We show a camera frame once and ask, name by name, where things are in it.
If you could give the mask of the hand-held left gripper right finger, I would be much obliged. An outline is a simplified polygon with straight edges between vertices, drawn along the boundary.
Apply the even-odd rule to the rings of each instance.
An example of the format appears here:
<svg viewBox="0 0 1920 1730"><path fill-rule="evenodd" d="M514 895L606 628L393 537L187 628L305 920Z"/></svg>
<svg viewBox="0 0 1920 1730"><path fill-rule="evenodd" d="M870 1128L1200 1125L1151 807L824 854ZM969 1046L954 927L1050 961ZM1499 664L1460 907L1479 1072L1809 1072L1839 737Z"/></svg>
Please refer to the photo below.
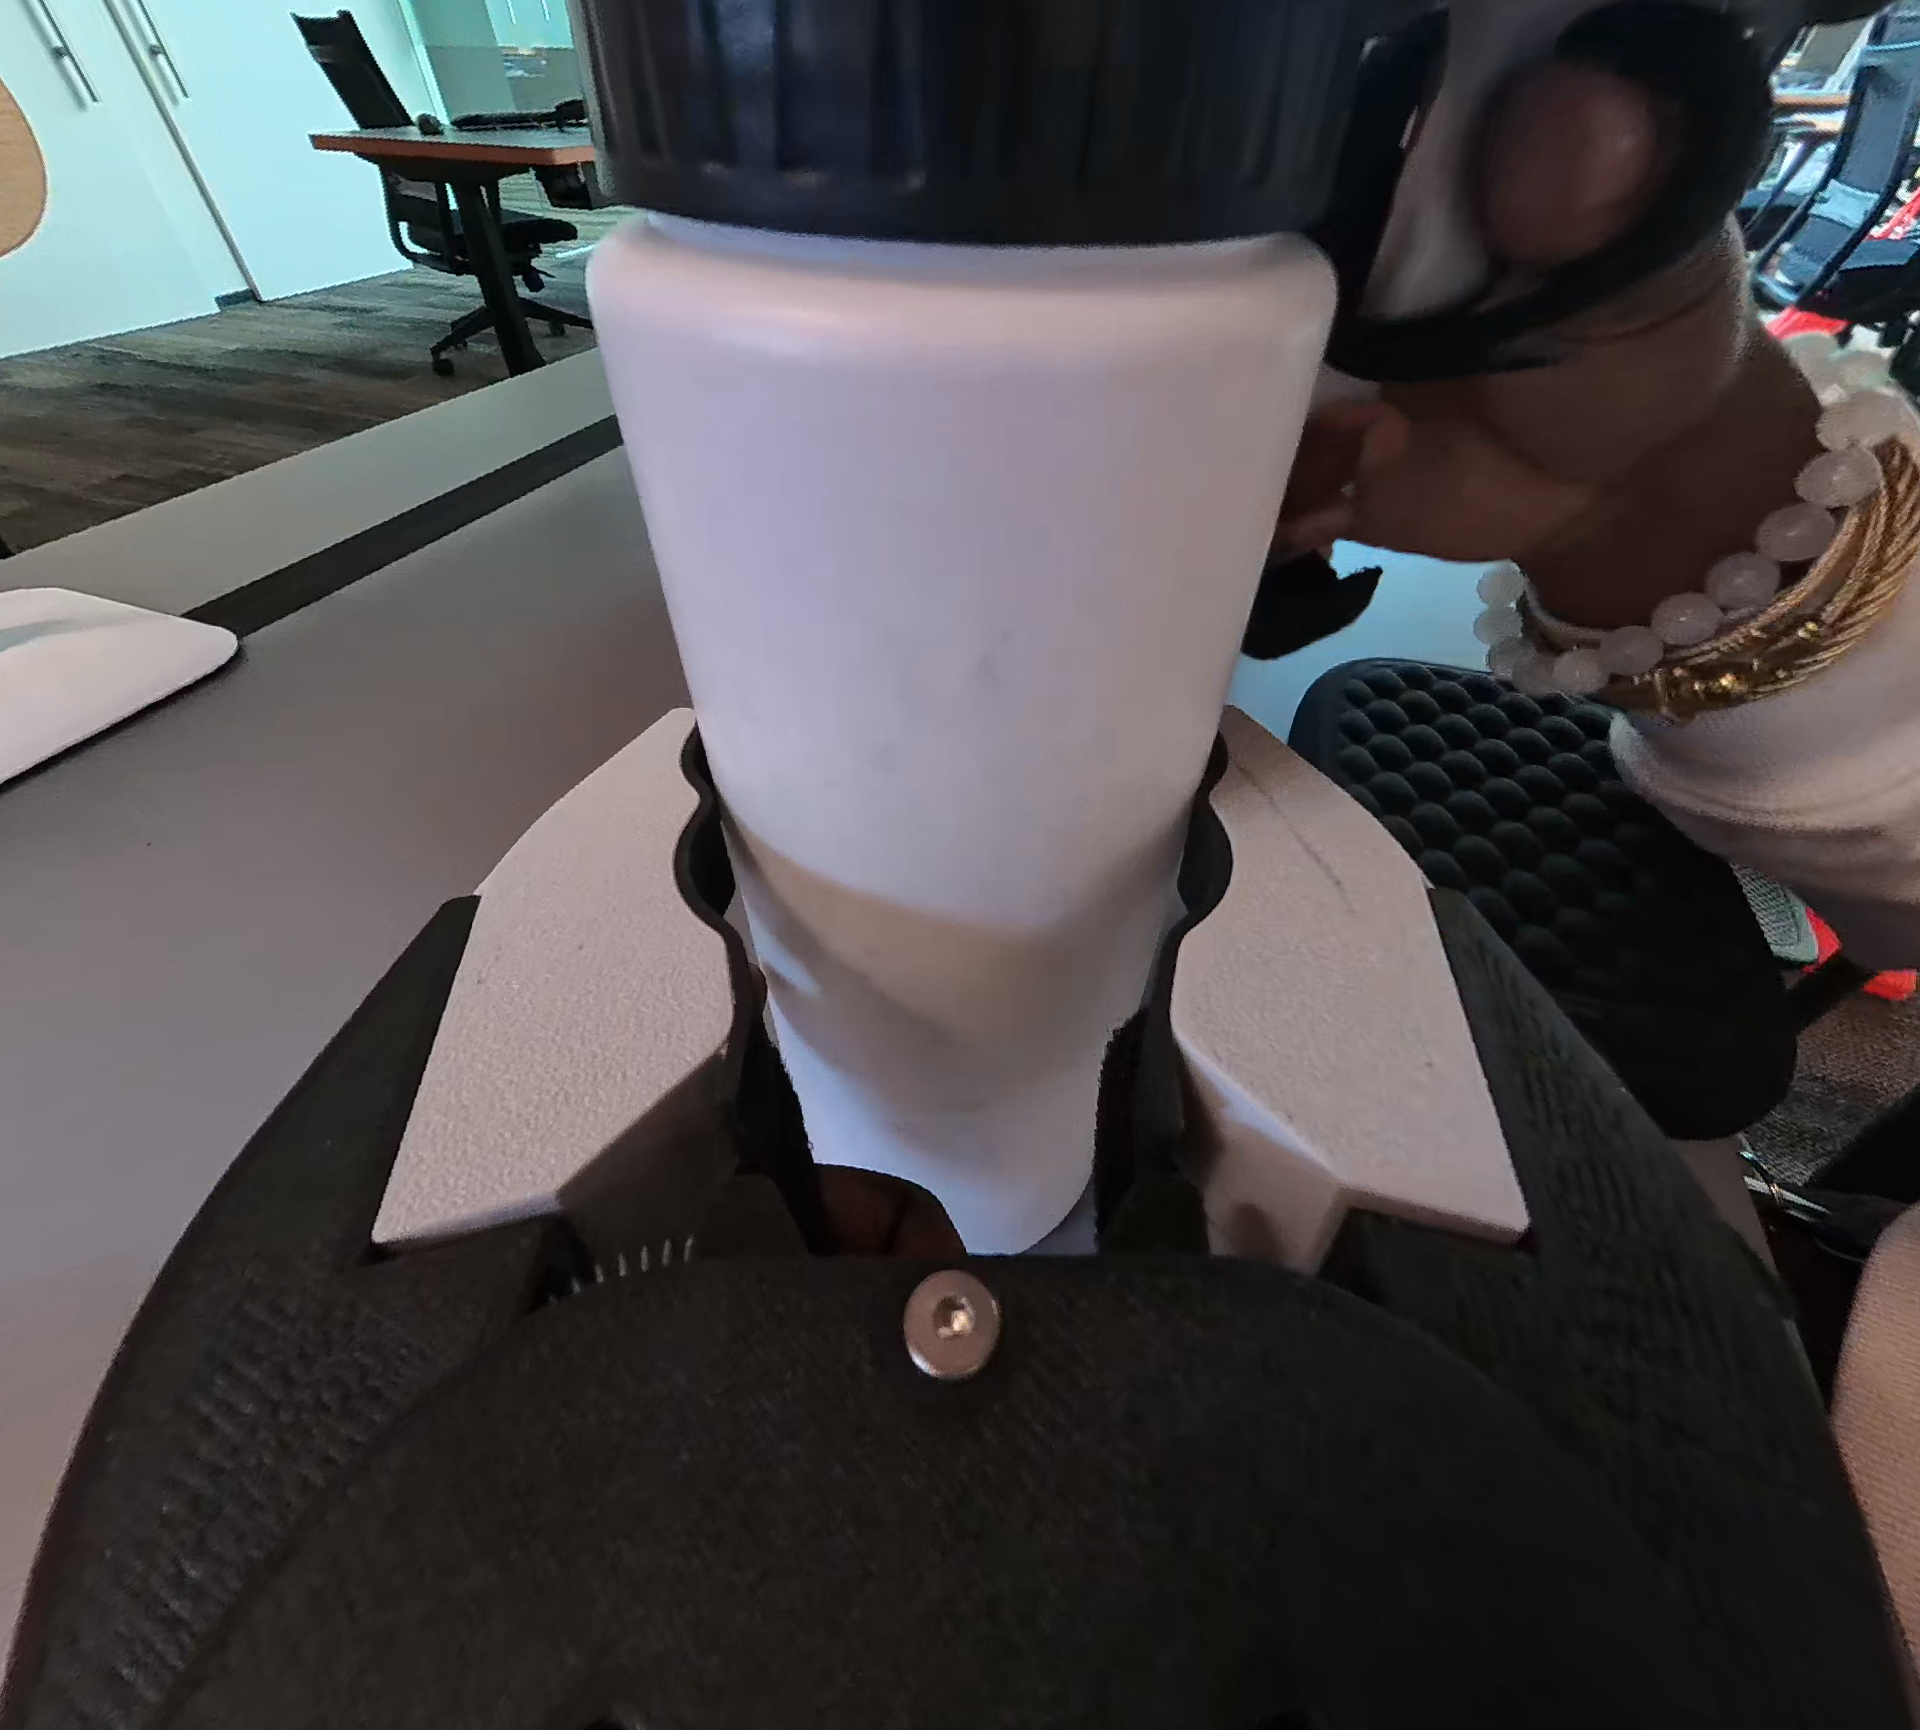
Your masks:
<svg viewBox="0 0 1920 1730"><path fill-rule="evenodd" d="M1316 1273L1353 1216L1520 1244L1524 1191L1431 887L1254 718L1224 710L1220 740L1209 805L1230 874L1169 999L1211 1251Z"/></svg>

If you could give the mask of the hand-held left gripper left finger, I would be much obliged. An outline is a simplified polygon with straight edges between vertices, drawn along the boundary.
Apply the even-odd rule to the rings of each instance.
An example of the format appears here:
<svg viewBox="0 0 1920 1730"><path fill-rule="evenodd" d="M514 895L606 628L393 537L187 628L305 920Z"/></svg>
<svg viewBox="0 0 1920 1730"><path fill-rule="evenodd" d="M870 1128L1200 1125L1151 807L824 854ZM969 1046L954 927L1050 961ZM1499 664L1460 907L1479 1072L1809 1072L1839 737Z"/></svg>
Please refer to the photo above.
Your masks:
<svg viewBox="0 0 1920 1730"><path fill-rule="evenodd" d="M422 1250L552 1220L590 1257L684 1257L737 1163L721 1103L740 989L678 874L702 794L674 710L480 883L373 1226Z"/></svg>

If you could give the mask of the black bottle lid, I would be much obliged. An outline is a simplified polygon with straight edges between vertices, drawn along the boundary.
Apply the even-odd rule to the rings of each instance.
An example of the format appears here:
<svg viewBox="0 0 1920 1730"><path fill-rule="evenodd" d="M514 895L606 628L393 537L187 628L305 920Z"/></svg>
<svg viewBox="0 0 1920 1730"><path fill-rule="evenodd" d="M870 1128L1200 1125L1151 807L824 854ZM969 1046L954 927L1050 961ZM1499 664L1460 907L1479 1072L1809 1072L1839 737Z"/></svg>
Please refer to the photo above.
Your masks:
<svg viewBox="0 0 1920 1730"><path fill-rule="evenodd" d="M1382 0L566 0L612 195L769 233L1306 231Z"/></svg>

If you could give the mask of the white plastic bottle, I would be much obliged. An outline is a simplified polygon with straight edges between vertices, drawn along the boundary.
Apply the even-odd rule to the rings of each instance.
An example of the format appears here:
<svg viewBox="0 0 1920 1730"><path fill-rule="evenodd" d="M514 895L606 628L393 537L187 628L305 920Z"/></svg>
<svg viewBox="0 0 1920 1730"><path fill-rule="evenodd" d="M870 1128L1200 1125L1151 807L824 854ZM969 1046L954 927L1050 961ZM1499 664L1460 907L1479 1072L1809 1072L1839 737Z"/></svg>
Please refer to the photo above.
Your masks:
<svg viewBox="0 0 1920 1730"><path fill-rule="evenodd" d="M1298 237L642 213L599 352L814 1156L1032 1250L1091 1178L1322 367Z"/></svg>

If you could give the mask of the person's left hand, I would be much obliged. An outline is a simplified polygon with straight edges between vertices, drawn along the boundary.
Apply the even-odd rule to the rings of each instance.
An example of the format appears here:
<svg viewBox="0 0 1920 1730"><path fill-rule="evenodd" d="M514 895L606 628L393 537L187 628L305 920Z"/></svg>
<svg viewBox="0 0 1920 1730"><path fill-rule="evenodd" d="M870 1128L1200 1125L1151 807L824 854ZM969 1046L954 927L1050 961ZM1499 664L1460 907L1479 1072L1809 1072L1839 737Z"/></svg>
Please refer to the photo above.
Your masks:
<svg viewBox="0 0 1920 1730"><path fill-rule="evenodd" d="M967 1254L941 1200L915 1182L859 1169L820 1167L829 1254L948 1265Z"/></svg>

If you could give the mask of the black round pad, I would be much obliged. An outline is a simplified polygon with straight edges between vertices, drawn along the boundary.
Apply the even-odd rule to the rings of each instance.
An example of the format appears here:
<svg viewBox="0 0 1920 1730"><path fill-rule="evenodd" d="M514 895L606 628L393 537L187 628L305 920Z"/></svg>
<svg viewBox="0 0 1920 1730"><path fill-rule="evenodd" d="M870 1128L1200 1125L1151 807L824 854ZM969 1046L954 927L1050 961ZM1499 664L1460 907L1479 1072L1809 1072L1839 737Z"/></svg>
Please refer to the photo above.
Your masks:
<svg viewBox="0 0 1920 1730"><path fill-rule="evenodd" d="M1322 675L1288 742L1470 901L1680 1143L1789 1096L1789 990L1729 863L1620 775L1594 702L1404 659Z"/></svg>

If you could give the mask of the row of black office chairs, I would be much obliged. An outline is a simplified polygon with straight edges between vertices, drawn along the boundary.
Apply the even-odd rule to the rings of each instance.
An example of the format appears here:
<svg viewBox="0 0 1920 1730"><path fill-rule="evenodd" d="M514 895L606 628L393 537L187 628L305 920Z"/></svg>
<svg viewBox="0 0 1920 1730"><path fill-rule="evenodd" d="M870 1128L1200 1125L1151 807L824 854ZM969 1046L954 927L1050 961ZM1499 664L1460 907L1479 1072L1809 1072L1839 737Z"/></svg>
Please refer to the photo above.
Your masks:
<svg viewBox="0 0 1920 1730"><path fill-rule="evenodd" d="M1740 204L1758 307L1827 329L1867 329L1914 352L1916 0L1875 17L1841 112L1780 112L1774 153Z"/></svg>

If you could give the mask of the grey mesh office chair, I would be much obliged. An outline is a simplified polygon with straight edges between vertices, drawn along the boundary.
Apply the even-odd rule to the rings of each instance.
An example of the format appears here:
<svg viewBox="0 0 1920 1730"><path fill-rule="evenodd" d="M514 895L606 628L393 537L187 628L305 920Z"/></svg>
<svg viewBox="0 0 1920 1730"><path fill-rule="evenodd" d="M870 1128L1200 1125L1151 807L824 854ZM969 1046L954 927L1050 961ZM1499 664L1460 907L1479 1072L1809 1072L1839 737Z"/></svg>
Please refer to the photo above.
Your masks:
<svg viewBox="0 0 1920 1730"><path fill-rule="evenodd" d="M1845 999L1878 989L1878 974L1860 969L1841 949L1838 933L1794 891L1746 866L1734 866L1734 876L1789 990L1820 984Z"/></svg>

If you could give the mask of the instruction sign stand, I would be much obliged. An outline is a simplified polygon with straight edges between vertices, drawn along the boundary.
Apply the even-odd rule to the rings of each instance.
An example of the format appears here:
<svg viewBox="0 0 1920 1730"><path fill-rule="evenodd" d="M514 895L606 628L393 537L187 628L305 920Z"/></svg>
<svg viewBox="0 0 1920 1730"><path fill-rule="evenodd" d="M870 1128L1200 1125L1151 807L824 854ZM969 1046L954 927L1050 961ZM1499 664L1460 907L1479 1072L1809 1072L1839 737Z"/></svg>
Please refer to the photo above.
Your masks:
<svg viewBox="0 0 1920 1730"><path fill-rule="evenodd" d="M3 590L3 783L174 699L240 652L218 624L81 590Z"/></svg>

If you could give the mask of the wood-top office desk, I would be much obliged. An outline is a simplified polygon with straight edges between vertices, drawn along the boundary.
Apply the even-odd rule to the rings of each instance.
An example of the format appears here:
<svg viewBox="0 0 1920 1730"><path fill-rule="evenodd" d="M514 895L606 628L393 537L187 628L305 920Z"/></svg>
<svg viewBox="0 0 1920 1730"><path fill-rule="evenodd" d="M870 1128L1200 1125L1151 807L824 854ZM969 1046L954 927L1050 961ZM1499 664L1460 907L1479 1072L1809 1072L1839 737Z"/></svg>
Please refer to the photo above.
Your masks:
<svg viewBox="0 0 1920 1730"><path fill-rule="evenodd" d="M533 325L549 333L590 329L588 317L542 302L540 257L577 243L577 224L500 198L501 184L515 178L579 180L592 156L588 142L540 130L454 133L413 126L314 133L310 143L375 169L390 238L409 265L480 288L481 303L433 343L434 375L451 376L451 358L485 331L505 373L517 376L543 367Z"/></svg>

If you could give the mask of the white door with window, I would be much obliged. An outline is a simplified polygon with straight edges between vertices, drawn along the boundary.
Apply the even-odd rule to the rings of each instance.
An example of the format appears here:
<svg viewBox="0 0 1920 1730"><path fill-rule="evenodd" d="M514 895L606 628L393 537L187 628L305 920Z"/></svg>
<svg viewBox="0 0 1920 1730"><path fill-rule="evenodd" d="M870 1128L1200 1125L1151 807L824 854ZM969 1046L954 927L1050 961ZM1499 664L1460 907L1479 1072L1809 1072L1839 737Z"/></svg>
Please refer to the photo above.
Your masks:
<svg viewBox="0 0 1920 1730"><path fill-rule="evenodd" d="M156 0L3 0L4 356L197 317L257 283Z"/></svg>

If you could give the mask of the black office chair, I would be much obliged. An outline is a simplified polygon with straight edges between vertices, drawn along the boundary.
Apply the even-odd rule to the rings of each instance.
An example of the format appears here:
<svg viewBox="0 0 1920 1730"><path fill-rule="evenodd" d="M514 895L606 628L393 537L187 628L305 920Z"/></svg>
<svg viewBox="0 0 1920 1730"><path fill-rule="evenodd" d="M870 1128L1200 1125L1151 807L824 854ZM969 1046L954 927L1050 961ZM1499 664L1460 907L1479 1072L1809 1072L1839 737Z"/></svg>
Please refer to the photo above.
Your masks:
<svg viewBox="0 0 1920 1730"><path fill-rule="evenodd" d="M427 132L445 127L454 133L540 130L540 132L572 133L588 142L588 110L586 110L586 104L581 100L566 100L543 112L469 114L464 117L454 117L451 122L445 122L429 114L411 114L401 101L384 70L377 64L373 55L373 47L368 45L360 24L351 18L351 14L340 12L340 14L330 14L330 17L298 17L294 22L308 47L308 53L312 55L314 64L318 64L320 72L323 74L323 79L327 82L327 85L331 85L331 90L337 93L340 101L348 110L348 115L351 117L350 132L413 127L413 126L418 126ZM588 180L592 175L592 167L594 167L594 158L588 158L588 169L584 176L581 176L579 180L572 180L564 175L549 175L543 182L560 180L560 182L575 184L575 195L566 198L566 204L590 206L592 192L588 188ZM459 355L464 352L457 352L451 358L453 373L457 373L454 358Z"/></svg>

